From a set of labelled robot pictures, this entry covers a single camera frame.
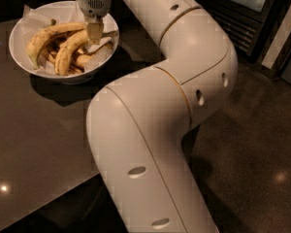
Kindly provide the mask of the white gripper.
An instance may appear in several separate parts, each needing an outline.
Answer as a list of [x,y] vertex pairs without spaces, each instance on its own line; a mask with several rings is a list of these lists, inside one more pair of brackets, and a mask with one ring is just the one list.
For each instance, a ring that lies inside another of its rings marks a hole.
[[105,17],[111,8],[112,0],[77,0],[79,7],[86,17],[85,29],[88,42],[99,45],[104,31],[102,17]]

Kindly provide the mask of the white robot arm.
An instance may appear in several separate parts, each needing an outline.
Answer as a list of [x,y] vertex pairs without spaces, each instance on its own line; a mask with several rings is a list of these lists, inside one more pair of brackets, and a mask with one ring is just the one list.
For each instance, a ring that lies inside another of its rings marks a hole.
[[233,44],[194,0],[123,0],[164,60],[102,88],[87,110],[95,163],[129,233],[219,233],[181,140],[227,100]]

